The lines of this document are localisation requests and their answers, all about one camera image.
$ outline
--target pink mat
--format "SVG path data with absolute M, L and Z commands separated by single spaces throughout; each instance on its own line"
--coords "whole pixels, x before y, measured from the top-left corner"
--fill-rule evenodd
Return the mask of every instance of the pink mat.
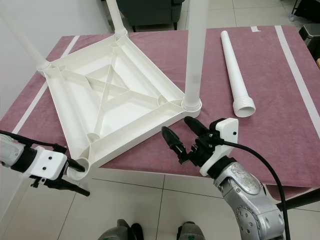
M 238 142 L 264 156 L 274 167 L 283 185 L 320 187 L 320 139 L 273 26 L 259 27 L 261 32 L 252 32 L 250 27 L 208 29 L 200 93 L 203 107 L 198 119 L 208 126 L 219 118 L 235 117 L 220 40 L 222 30 L 229 32 L 248 93 L 257 109 L 253 116 L 239 119 Z M 283 31 L 319 112 L 320 95 L 317 91 L 320 89 L 320 71 L 296 29 L 283 26 Z M 108 36 L 81 36 L 72 51 Z M 139 32 L 131 33 L 129 36 L 180 89 L 184 90 L 187 31 Z M 52 61 L 59 58 L 71 39 L 72 37 L 63 37 L 47 59 Z M 44 78 L 36 73 L 0 121 L 0 129 L 14 129 L 43 83 Z M 171 129 L 189 149 L 196 136 L 184 122 L 175 123 Z M 48 89 L 19 134 L 39 141 L 66 145 Z M 275 183 L 264 166 L 250 154 L 236 149 L 232 152 L 232 157 L 263 183 Z M 159 133 L 102 167 L 200 176 L 199 169 L 192 163 L 179 165 L 176 155 L 168 148 Z

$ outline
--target wall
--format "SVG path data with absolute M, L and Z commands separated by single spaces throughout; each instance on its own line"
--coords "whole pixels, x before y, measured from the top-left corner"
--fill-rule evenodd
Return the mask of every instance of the wall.
M 2 0 L 47 56 L 61 36 L 110 32 L 101 0 Z M 0 119 L 26 86 L 36 68 L 0 19 Z M 16 172 L 0 169 L 0 220 L 21 183 Z

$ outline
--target white plastic tube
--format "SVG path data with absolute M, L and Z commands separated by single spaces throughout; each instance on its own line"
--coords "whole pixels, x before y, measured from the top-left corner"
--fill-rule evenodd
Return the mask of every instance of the white plastic tube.
M 41 53 L 35 48 L 30 39 L 24 34 L 16 20 L 8 12 L 5 5 L 0 0 L 0 18 L 3 19 L 4 23 L 8 26 L 10 31 L 16 37 L 16 39 L 23 46 L 25 51 L 34 61 L 38 71 L 47 69 L 50 66 L 50 63 L 41 55 Z
M 128 33 L 126 30 L 124 23 L 122 22 L 122 18 L 120 15 L 120 11 L 118 8 L 118 4 L 116 0 L 106 0 L 106 4 L 108 5 L 110 15 L 112 18 L 112 22 L 114 25 L 114 34 L 116 37 L 122 37 Z
M 256 107 L 248 95 L 227 31 L 221 32 L 221 41 L 233 95 L 234 114 L 239 118 L 249 117 L 255 113 Z
M 185 96 L 182 107 L 187 111 L 201 108 L 200 85 L 204 62 L 209 0 L 190 0 Z

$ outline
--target dark chair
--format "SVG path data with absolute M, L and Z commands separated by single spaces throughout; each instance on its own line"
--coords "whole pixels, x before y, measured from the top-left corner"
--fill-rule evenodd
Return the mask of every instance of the dark chair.
M 185 0 L 117 0 L 120 12 L 136 31 L 136 26 L 172 24 L 177 30 Z

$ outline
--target white tape strip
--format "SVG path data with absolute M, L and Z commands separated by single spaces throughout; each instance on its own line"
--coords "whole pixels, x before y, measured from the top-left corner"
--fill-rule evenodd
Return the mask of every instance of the white tape strip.
M 252 26 L 252 27 L 251 27 L 251 31 L 252 31 L 252 32 L 261 32 L 260 30 L 258 30 L 258 27 L 257 27 L 257 26 Z
M 310 115 L 311 121 L 313 123 L 313 126 L 320 138 L 320 116 L 319 113 L 315 107 L 314 101 L 312 100 L 310 93 L 308 91 L 308 88 L 305 84 L 304 79 L 301 76 L 301 73 L 299 71 L 299 68 L 297 66 L 297 63 L 294 59 L 294 56 L 292 55 L 292 52 L 289 48 L 288 42 L 286 40 L 284 31 L 281 26 L 275 26 L 276 34 L 278 35 L 283 53 L 285 55 L 285 58 L 289 64 L 289 67 L 291 69 L 291 72 L 293 74 L 294 80 L 296 82 L 296 85 L 300 91 L 300 94 L 302 96 L 302 99 L 304 101 L 305 107 Z
M 72 41 L 70 42 L 70 44 L 68 45 L 68 47 L 65 49 L 65 51 L 63 52 L 63 54 L 61 55 L 61 58 L 67 56 L 71 49 L 74 47 L 74 45 L 76 44 L 76 42 L 78 41 L 80 36 L 75 36 Z M 23 116 L 21 117 L 20 121 L 17 123 L 17 125 L 15 126 L 15 128 L 13 129 L 12 133 L 13 134 L 17 134 L 20 129 L 22 128 L 22 126 L 25 124 L 26 120 L 28 119 L 28 117 L 30 116 L 30 114 L 32 113 L 32 111 L 35 109 L 35 106 L 37 105 L 37 103 L 39 102 L 40 98 L 42 97 L 42 95 L 44 94 L 44 92 L 46 91 L 48 87 L 48 83 L 47 81 L 42 85 L 42 87 L 40 88 L 39 92 L 36 94 L 35 98 L 33 99 L 33 101 L 31 102 L 30 106 L 28 107 L 28 109 L 25 111 L 25 113 L 23 114 Z

